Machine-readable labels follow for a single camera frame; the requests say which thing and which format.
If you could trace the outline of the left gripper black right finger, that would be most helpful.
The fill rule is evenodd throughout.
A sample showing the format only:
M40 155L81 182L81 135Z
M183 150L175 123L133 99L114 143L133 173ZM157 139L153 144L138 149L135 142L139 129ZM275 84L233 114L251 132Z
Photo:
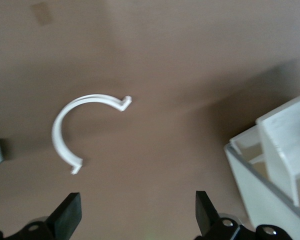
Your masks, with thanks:
M202 240L234 240L239 224L229 217L220 217L205 191L195 193L195 217Z

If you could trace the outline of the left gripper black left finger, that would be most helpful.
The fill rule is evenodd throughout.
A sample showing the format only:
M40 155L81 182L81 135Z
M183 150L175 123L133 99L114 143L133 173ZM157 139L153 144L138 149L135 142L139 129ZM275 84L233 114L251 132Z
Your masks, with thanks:
M69 240L82 219L81 195L70 193L44 221L34 221L23 227L17 240Z

